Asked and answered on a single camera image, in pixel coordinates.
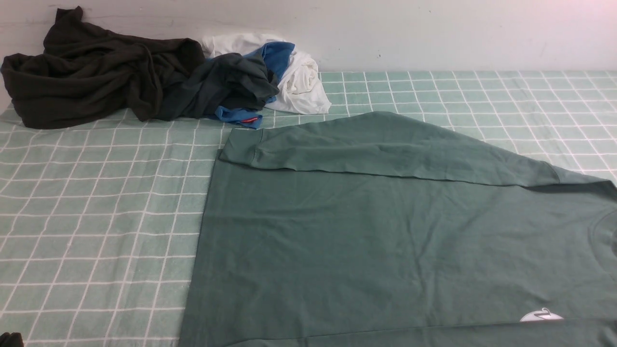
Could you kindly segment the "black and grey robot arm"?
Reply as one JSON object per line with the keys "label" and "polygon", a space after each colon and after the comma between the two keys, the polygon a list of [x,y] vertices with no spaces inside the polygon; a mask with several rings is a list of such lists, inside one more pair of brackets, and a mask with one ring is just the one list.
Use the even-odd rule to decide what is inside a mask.
{"label": "black and grey robot arm", "polygon": [[0,347],[24,347],[22,334],[5,332],[0,336]]}

